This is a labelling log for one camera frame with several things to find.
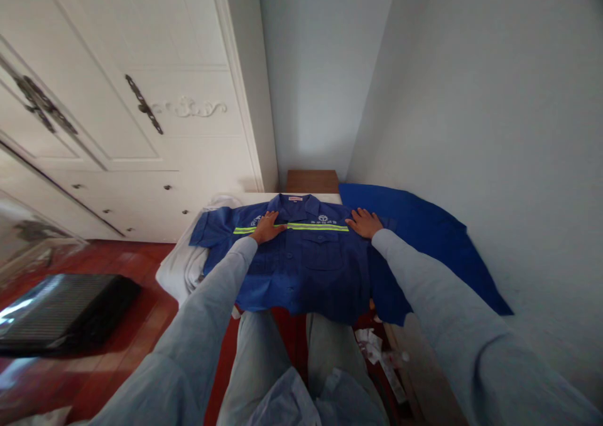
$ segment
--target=wooden nightstand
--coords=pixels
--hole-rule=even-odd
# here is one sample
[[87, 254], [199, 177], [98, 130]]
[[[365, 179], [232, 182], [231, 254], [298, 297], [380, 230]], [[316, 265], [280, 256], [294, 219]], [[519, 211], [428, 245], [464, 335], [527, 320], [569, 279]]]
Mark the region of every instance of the wooden nightstand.
[[296, 194], [338, 194], [335, 170], [289, 170], [285, 192]]

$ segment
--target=yellow reflective stripe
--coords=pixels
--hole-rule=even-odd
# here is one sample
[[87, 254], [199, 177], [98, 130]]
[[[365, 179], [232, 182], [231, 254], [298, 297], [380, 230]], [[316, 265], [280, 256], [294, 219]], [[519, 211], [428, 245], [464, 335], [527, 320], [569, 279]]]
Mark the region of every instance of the yellow reflective stripe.
[[305, 227], [291, 227], [293, 230], [311, 230], [311, 231], [349, 231], [347, 228], [305, 228]]
[[317, 228], [317, 229], [321, 229], [321, 228], [347, 229], [347, 226], [341, 226], [341, 225], [335, 225], [335, 224], [300, 224], [300, 223], [289, 223], [287, 225], [290, 226], [290, 227], [303, 226], [303, 227], [312, 227], [312, 228]]
[[250, 232], [254, 232], [256, 230], [255, 227], [252, 228], [235, 228], [232, 232], [233, 234], [247, 234]]
[[[348, 227], [340, 225], [329, 225], [329, 224], [286, 224], [288, 228], [294, 230], [309, 230], [309, 231], [350, 231]], [[256, 230], [257, 227], [237, 227], [232, 232], [233, 234], [248, 234]]]

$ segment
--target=person's right hand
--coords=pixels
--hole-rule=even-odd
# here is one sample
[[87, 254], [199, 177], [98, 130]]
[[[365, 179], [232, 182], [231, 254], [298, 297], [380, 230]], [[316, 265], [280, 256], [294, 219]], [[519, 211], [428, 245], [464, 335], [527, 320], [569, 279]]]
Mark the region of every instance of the person's right hand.
[[256, 230], [250, 234], [258, 245], [274, 239], [287, 229], [287, 225], [274, 226], [274, 221], [277, 217], [278, 211], [266, 211], [264, 217], [259, 220]]
[[358, 212], [352, 209], [352, 217], [354, 220], [346, 219], [345, 223], [363, 238], [372, 239], [383, 228], [377, 214], [370, 215], [366, 209], [358, 208]]

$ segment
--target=light blue sleeve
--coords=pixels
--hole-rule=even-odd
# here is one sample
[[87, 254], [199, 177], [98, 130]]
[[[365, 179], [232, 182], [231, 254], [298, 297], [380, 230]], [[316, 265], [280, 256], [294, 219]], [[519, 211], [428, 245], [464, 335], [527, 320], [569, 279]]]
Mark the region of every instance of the light blue sleeve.
[[258, 244], [238, 240], [91, 425], [201, 425], [222, 340]]
[[387, 260], [471, 425], [601, 425], [601, 413], [444, 264], [383, 229]]

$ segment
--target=leg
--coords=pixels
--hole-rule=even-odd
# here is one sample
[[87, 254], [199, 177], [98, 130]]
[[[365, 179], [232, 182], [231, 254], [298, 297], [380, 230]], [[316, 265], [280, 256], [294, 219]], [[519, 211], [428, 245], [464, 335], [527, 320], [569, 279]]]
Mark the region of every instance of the leg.
[[217, 425], [245, 424], [265, 394], [291, 366], [270, 310], [244, 312], [239, 323], [237, 356]]
[[317, 313], [306, 316], [308, 338], [308, 385], [313, 398], [320, 396], [325, 381], [334, 368], [352, 376], [371, 400], [387, 413], [381, 397], [372, 383], [354, 332], [349, 325], [338, 324]]

